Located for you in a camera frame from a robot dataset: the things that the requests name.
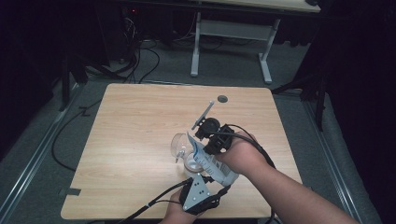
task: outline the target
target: table top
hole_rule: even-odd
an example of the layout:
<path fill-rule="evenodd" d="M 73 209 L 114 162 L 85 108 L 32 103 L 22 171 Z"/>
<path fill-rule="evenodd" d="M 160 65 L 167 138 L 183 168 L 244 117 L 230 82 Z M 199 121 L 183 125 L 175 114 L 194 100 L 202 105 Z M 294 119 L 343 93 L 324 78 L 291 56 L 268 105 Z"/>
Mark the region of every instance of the table top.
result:
<path fill-rule="evenodd" d="M 319 6 L 310 6 L 305 0 L 200 0 L 202 2 L 230 4 L 246 7 L 268 7 L 272 9 L 320 12 Z"/>
<path fill-rule="evenodd" d="M 218 102 L 220 95 L 225 95 L 228 102 Z M 175 163 L 171 155 L 171 141 L 175 134 L 191 130 L 211 100 L 215 104 L 207 118 L 215 118 L 221 125 L 236 124 L 253 133 L 276 168 L 301 183 L 268 89 L 110 84 L 70 187 L 81 192 L 66 196 L 62 217 L 128 217 L 185 180 L 183 162 Z M 222 188 L 217 183 L 208 187 L 212 193 Z M 169 199 L 171 193 L 163 198 Z M 138 218 L 162 218 L 166 206 L 157 203 Z M 202 218 L 269 216 L 268 203 L 240 175 L 221 198 L 219 207 L 208 210 Z"/>

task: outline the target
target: gray carpet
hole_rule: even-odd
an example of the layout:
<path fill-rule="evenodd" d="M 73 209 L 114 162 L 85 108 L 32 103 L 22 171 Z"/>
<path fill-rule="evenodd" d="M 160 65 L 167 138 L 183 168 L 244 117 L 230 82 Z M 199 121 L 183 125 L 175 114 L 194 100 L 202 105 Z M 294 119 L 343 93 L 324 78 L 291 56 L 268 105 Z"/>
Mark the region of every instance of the gray carpet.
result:
<path fill-rule="evenodd" d="M 271 86 L 263 83 L 262 72 L 256 54 L 232 52 L 233 44 L 223 44 L 216 50 L 202 50 L 200 74 L 190 77 L 191 46 L 174 45 L 172 48 L 159 44 L 155 50 L 160 58 L 159 66 L 145 79 L 147 82 L 161 84 L 176 82 L 195 85 L 242 86 L 276 88 L 293 79 L 308 47 L 291 48 L 288 44 L 274 45 L 268 63 L 273 76 Z M 155 54 L 141 51 L 141 62 L 135 71 L 138 80 L 157 62 Z M 114 80 L 105 77 L 90 77 L 82 93 L 71 105 L 64 121 L 73 118 L 81 111 L 80 106 L 88 106 L 100 100 L 108 83 Z M 54 98 L 46 104 L 31 121 L 19 141 L 0 163 L 1 191 L 3 202 L 27 162 L 34 154 L 46 130 L 59 114 L 61 106 L 61 88 L 54 89 Z M 290 147 L 297 162 L 304 184 L 332 203 L 343 207 L 337 188 L 334 186 L 329 166 L 325 161 L 322 145 L 316 127 L 306 112 L 305 104 L 300 101 L 298 91 L 275 95 L 276 106 L 284 125 Z M 88 117 L 73 119 L 60 134 L 55 149 L 58 158 L 71 167 L 77 167 L 79 157 L 88 138 L 97 109 L 96 105 L 87 111 Z M 332 112 L 331 102 L 326 101 L 323 117 L 324 137 L 337 161 L 337 165 L 351 191 L 351 197 L 359 209 L 362 223 L 381 223 L 374 207 L 356 172 L 353 161 L 347 153 L 338 124 Z M 86 220 L 63 220 L 60 212 L 64 196 L 61 189 L 70 186 L 73 173 L 59 166 L 50 152 L 40 165 L 32 182 L 24 192 L 8 223 L 87 223 Z"/>

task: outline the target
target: desk leg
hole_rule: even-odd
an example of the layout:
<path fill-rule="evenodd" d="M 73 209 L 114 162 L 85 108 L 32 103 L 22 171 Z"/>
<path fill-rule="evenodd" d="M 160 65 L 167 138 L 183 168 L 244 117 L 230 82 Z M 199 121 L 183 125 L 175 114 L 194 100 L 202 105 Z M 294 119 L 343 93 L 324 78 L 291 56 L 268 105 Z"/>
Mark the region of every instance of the desk leg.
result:
<path fill-rule="evenodd" d="M 274 25 L 272 26 L 270 35 L 267 40 L 267 45 L 265 47 L 264 53 L 259 54 L 259 59 L 260 59 L 260 65 L 262 66 L 262 75 L 264 76 L 264 82 L 266 84 L 271 84 L 272 79 L 271 79 L 271 74 L 270 70 L 268 69 L 268 63 L 267 63 L 267 57 L 270 52 L 271 46 L 274 43 L 274 38 L 276 35 L 277 28 L 279 26 L 280 20 L 276 20 L 274 22 Z"/>
<path fill-rule="evenodd" d="M 199 40 L 201 35 L 201 12 L 197 12 L 197 22 L 195 28 L 195 46 L 192 54 L 191 76 L 198 77 L 199 68 Z"/>

